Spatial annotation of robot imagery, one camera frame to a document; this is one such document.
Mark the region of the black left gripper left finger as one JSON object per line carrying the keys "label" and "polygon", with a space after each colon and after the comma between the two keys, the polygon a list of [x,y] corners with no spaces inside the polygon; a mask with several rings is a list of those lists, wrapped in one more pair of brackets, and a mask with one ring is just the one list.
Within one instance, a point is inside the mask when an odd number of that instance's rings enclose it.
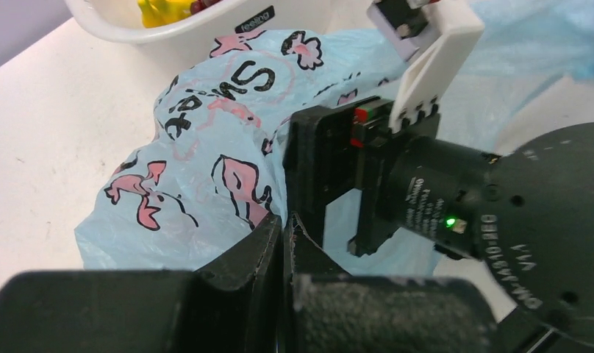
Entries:
{"label": "black left gripper left finger", "polygon": [[0,290],[0,352],[272,352],[282,222],[197,271],[28,271]]}

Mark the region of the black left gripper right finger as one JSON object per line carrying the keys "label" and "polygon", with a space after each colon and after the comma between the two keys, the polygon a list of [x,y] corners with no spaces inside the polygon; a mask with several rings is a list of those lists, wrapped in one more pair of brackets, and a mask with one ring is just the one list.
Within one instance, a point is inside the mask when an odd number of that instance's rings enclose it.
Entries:
{"label": "black left gripper right finger", "polygon": [[282,241],[282,352],[506,349],[487,301],[465,279],[350,275],[295,213]]}

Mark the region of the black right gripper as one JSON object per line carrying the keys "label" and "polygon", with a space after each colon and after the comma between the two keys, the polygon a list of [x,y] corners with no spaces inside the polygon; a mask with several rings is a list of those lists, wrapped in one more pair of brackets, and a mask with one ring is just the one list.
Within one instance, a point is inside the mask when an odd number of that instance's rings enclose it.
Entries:
{"label": "black right gripper", "polygon": [[362,191],[354,256],[374,254],[406,229],[454,259],[479,259],[473,225],[495,157],[438,140],[439,105],[418,108],[416,122],[401,115],[388,126],[391,100],[358,106],[310,107],[290,118],[283,159],[289,213],[323,245],[326,207],[355,185]]}

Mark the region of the light blue plastic bag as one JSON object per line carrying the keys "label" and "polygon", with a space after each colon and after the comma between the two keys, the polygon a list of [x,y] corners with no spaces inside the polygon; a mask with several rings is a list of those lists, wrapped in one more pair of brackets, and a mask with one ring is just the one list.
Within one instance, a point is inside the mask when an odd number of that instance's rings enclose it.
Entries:
{"label": "light blue plastic bag", "polygon": [[[594,1],[477,1],[484,33],[442,101],[439,137],[510,152],[553,128],[520,111],[570,77],[594,82]],[[156,135],[76,228],[86,269],[196,270],[268,213],[287,215],[289,117],[394,94],[406,63],[375,29],[271,30],[207,49],[154,103]]]}

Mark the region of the dark red fake fruit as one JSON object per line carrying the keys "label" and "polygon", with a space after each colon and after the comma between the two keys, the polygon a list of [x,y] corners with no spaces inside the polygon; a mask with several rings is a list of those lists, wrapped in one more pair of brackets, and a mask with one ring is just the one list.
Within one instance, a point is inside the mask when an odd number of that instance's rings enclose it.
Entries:
{"label": "dark red fake fruit", "polygon": [[194,0],[190,4],[190,14],[195,15],[220,1],[221,0]]}

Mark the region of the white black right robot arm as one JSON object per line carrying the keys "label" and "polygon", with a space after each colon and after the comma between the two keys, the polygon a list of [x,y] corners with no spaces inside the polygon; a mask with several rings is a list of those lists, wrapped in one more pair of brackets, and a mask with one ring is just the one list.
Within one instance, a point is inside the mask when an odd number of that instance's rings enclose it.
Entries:
{"label": "white black right robot arm", "polygon": [[516,307],[527,352],[594,352],[594,122],[545,133],[507,156],[436,137],[438,105],[387,125],[390,100],[311,107],[290,118],[289,210],[322,245],[326,207],[361,191],[348,251],[374,254],[399,229],[450,258],[481,260]]}

